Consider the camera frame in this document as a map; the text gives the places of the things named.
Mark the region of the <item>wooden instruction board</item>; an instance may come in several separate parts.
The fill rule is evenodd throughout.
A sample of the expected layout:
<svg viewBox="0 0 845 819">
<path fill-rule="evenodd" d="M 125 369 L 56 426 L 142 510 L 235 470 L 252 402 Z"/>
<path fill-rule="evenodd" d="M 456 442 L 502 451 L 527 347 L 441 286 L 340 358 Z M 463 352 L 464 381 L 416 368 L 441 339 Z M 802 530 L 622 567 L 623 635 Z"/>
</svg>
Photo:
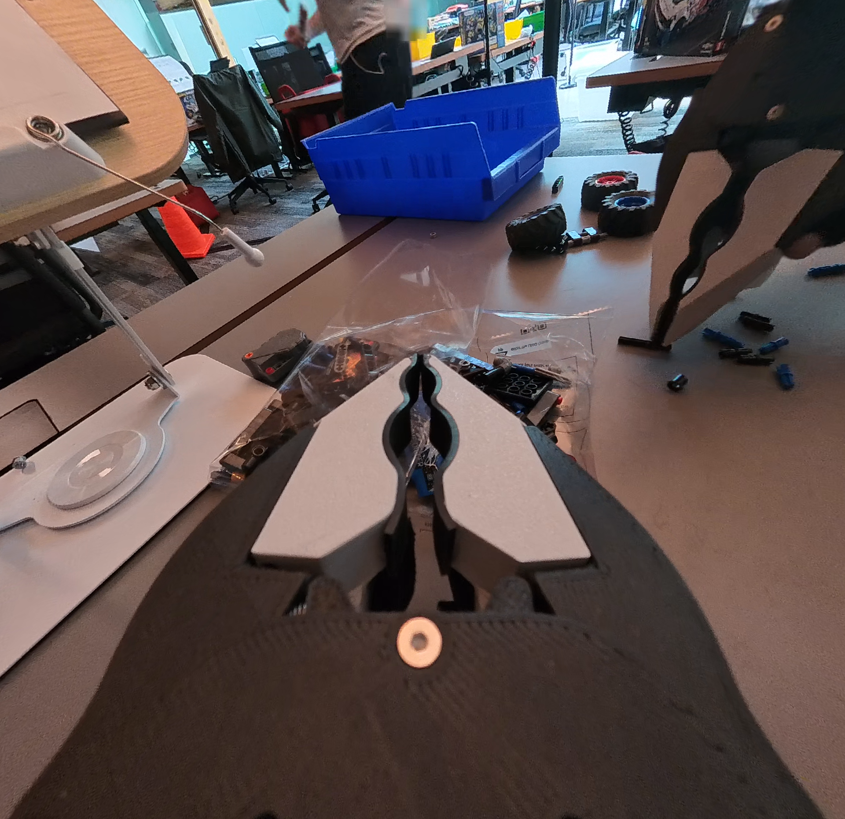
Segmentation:
<svg viewBox="0 0 845 819">
<path fill-rule="evenodd" d="M 187 126 L 176 93 L 162 74 L 93 0 L 16 0 L 96 82 L 129 123 L 85 139 L 103 163 L 145 186 L 173 174 L 187 152 Z M 105 175 L 50 198 L 2 212 L 1 242 L 100 208 L 140 190 Z"/>
</svg>

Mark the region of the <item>large black toy box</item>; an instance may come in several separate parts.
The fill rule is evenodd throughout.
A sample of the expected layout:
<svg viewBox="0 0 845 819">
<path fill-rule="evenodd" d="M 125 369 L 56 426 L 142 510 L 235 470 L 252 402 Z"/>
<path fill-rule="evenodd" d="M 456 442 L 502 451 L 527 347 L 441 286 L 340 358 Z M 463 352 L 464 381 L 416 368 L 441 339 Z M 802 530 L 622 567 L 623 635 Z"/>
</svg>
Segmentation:
<svg viewBox="0 0 845 819">
<path fill-rule="evenodd" d="M 751 0 L 641 0 L 633 48 L 640 56 L 711 57 L 726 52 Z"/>
</svg>

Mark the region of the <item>blue storage bin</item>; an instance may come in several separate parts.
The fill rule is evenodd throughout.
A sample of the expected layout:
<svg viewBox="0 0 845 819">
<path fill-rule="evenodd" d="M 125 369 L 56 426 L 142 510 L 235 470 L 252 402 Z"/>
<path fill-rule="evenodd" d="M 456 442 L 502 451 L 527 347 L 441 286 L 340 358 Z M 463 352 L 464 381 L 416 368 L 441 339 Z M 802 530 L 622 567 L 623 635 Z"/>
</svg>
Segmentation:
<svg viewBox="0 0 845 819">
<path fill-rule="evenodd" d="M 339 214 L 485 221 L 560 143 L 553 77 L 382 106 L 304 139 Z"/>
</svg>

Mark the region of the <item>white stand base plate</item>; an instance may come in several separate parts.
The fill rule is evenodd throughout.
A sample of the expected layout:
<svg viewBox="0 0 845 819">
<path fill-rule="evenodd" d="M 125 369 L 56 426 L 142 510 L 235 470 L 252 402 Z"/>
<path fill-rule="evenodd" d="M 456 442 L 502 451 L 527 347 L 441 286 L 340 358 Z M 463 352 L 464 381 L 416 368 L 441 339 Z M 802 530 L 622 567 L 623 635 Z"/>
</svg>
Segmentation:
<svg viewBox="0 0 845 819">
<path fill-rule="evenodd" d="M 1 674 L 127 563 L 209 484 L 213 462 L 272 389 L 203 355 L 166 369 L 178 396 L 143 384 L 92 413 L 2 475 Z M 136 433 L 143 453 L 106 494 L 74 509 L 48 497 L 62 468 L 109 433 Z"/>
</svg>

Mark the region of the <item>grey desk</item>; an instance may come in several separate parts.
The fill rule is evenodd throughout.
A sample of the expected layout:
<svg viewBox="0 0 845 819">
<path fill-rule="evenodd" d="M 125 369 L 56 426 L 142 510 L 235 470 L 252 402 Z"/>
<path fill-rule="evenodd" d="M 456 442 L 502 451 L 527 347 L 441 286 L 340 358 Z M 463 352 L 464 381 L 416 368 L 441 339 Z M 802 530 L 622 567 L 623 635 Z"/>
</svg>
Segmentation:
<svg viewBox="0 0 845 819">
<path fill-rule="evenodd" d="M 201 353 L 245 373 L 242 356 L 265 337 L 238 332 L 258 326 L 264 310 L 281 305 L 392 221 L 324 209 L 263 244 L 263 266 L 237 258 L 133 316 L 129 325 L 163 363 Z M 148 369 L 131 340 L 113 327 L 3 388 L 2 472 L 16 456 L 35 454 L 141 382 Z"/>
<path fill-rule="evenodd" d="M 780 357 L 795 371 L 791 391 L 768 370 L 719 360 L 699 332 L 666 354 L 617 347 L 617 336 L 647 329 L 650 243 L 527 260 L 510 255 L 503 232 L 550 202 L 560 171 L 571 219 L 583 178 L 617 166 L 654 185 L 653 156 L 552 159 L 485 223 L 389 223 L 238 335 L 285 325 L 314 334 L 406 239 L 459 260 L 477 253 L 492 307 L 609 307 L 591 398 L 598 480 L 679 569 L 776 750 L 824 815 L 843 817 L 843 285 L 809 280 L 803 263 L 784 260 L 713 319 L 736 334 L 739 310 L 771 316 L 790 339 Z M 689 384 L 674 393 L 667 381 L 678 373 Z"/>
</svg>

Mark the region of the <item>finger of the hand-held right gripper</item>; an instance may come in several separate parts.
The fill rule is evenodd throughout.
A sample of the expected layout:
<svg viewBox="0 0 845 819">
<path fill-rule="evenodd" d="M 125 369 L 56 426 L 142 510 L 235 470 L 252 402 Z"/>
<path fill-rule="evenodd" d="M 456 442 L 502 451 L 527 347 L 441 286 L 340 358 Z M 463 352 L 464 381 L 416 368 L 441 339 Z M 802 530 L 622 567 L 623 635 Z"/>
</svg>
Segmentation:
<svg viewBox="0 0 845 819">
<path fill-rule="evenodd" d="M 669 336 L 669 327 L 680 324 L 681 301 L 697 288 L 710 265 L 725 266 L 730 280 L 725 290 L 727 300 L 718 309 L 744 289 L 763 280 L 766 271 L 772 270 L 779 258 L 776 243 L 829 172 L 830 150 L 807 148 L 776 161 L 755 176 L 740 199 L 741 215 L 735 232 L 705 259 L 701 268 L 697 267 L 699 257 L 694 256 L 693 270 L 698 272 L 698 277 L 685 275 L 681 269 L 683 262 L 676 269 L 670 283 L 670 296 L 660 310 L 660 314 L 669 314 L 665 325 L 659 326 L 661 343 L 672 344 L 682 337 Z"/>
<path fill-rule="evenodd" d="M 657 332 L 658 316 L 670 296 L 670 283 L 676 269 L 690 252 L 690 234 L 706 207 L 724 190 L 732 170 L 716 151 L 693 152 L 687 156 L 672 191 L 661 222 L 651 239 L 649 320 Z M 696 289 L 680 303 L 679 325 L 671 325 L 669 336 L 684 336 L 727 300 L 730 280 L 727 268 L 712 264 Z"/>
</svg>

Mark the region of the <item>black tyre blue hub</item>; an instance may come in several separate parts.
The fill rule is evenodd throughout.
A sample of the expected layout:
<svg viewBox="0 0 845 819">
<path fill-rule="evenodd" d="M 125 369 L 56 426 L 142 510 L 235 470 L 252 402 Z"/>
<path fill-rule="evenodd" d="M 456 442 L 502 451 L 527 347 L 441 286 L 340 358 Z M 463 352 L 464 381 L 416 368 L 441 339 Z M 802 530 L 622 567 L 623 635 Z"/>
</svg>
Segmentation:
<svg viewBox="0 0 845 819">
<path fill-rule="evenodd" d="M 597 213 L 597 230 L 620 238 L 653 233 L 657 228 L 655 193 L 647 190 L 608 195 Z"/>
<path fill-rule="evenodd" d="M 518 253 L 557 252 L 565 247 L 567 218 L 560 203 L 551 203 L 514 218 L 505 226 L 511 250 Z"/>
</svg>

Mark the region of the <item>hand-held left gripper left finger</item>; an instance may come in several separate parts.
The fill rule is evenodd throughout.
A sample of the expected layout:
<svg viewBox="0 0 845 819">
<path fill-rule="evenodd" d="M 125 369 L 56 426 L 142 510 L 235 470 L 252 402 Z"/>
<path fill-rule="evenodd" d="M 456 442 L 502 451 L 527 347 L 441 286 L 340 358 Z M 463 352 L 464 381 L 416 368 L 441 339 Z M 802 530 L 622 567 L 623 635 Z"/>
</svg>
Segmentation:
<svg viewBox="0 0 845 819">
<path fill-rule="evenodd" d="M 323 417 L 251 549 L 253 560 L 364 587 L 367 606 L 409 607 L 416 581 L 401 456 L 421 357 L 410 356 Z"/>
</svg>

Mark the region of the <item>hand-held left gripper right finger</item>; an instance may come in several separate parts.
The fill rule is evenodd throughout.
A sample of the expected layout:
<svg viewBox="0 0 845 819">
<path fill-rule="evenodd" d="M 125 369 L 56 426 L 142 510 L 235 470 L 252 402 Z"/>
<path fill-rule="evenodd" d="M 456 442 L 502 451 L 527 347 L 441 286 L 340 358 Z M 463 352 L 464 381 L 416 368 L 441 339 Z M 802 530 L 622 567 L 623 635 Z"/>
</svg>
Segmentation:
<svg viewBox="0 0 845 819">
<path fill-rule="evenodd" d="M 434 479 L 434 548 L 449 581 L 446 611 L 472 611 L 504 578 L 587 566 L 592 553 L 544 462 L 576 466 L 435 356 L 422 357 Z"/>
</svg>

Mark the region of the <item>orange traffic cone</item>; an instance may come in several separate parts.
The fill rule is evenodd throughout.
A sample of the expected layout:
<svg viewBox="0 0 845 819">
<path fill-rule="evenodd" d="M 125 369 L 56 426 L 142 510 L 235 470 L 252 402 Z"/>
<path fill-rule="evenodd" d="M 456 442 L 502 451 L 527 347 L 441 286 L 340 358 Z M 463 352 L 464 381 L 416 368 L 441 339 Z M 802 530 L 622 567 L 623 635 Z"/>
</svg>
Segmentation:
<svg viewBox="0 0 845 819">
<path fill-rule="evenodd" d="M 163 225 L 176 249 L 186 259 L 205 258 L 215 243 L 215 236 L 201 232 L 193 215 L 179 202 L 165 202 L 158 207 Z"/>
</svg>

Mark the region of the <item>clear bag of toy bricks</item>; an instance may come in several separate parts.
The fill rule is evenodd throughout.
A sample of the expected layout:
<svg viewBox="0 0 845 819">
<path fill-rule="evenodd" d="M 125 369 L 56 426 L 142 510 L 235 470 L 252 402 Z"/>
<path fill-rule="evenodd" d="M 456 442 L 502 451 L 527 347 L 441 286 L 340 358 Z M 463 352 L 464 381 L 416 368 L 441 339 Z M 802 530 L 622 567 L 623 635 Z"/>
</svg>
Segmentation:
<svg viewBox="0 0 845 819">
<path fill-rule="evenodd" d="M 565 454 L 591 469 L 592 374 L 610 325 L 607 306 L 561 314 L 485 303 L 477 253 L 400 241 L 355 286 L 269 401 L 213 462 L 233 487 L 294 435 L 414 353 L 444 361 Z"/>
</svg>

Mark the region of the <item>black tyre red hub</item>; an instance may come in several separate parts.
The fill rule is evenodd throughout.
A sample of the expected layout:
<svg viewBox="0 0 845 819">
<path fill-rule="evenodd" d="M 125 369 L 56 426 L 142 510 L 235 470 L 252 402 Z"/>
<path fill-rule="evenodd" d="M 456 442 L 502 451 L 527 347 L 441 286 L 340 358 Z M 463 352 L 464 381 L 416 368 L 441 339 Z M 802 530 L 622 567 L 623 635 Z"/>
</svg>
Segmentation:
<svg viewBox="0 0 845 819">
<path fill-rule="evenodd" d="M 638 190 L 639 176 L 633 170 L 607 170 L 587 177 L 581 186 L 584 211 L 598 212 L 603 202 L 614 194 Z"/>
</svg>

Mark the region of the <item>black pillar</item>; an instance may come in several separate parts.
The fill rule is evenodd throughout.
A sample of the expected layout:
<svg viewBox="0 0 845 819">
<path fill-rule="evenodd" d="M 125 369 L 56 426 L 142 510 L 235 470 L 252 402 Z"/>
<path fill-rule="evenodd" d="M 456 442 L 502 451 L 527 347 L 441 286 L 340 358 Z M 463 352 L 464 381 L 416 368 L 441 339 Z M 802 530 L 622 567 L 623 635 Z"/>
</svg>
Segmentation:
<svg viewBox="0 0 845 819">
<path fill-rule="evenodd" d="M 565 0 L 544 1 L 543 76 L 559 79 L 558 59 Z"/>
</svg>

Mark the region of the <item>brown work table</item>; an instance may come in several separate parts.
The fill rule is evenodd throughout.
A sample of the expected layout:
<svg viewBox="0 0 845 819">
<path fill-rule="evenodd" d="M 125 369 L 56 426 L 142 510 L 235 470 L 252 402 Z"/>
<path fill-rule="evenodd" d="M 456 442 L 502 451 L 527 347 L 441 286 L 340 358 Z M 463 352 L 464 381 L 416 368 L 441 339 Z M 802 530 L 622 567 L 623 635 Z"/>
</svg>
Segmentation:
<svg viewBox="0 0 845 819">
<path fill-rule="evenodd" d="M 585 87 L 610 90 L 607 112 L 618 116 L 627 153 L 660 154 L 668 141 L 671 119 L 682 102 L 709 82 L 724 57 L 648 56 L 627 52 L 586 77 Z M 658 136 L 638 141 L 631 118 L 656 100 L 665 101 Z"/>
</svg>

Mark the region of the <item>black chair with jacket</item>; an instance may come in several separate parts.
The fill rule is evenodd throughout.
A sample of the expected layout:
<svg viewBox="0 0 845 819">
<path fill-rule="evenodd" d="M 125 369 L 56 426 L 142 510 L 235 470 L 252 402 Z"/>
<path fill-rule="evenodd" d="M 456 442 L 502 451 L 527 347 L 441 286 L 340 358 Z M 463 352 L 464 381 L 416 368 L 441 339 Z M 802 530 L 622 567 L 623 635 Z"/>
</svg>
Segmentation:
<svg viewBox="0 0 845 819">
<path fill-rule="evenodd" d="M 258 173 L 273 168 L 275 175 L 269 181 L 281 182 L 291 190 L 279 164 L 285 157 L 295 159 L 276 110 L 238 64 L 209 74 L 194 74 L 193 84 L 213 162 L 234 184 L 227 193 L 231 212 L 238 212 L 238 200 L 248 190 L 263 194 L 275 204 Z"/>
</svg>

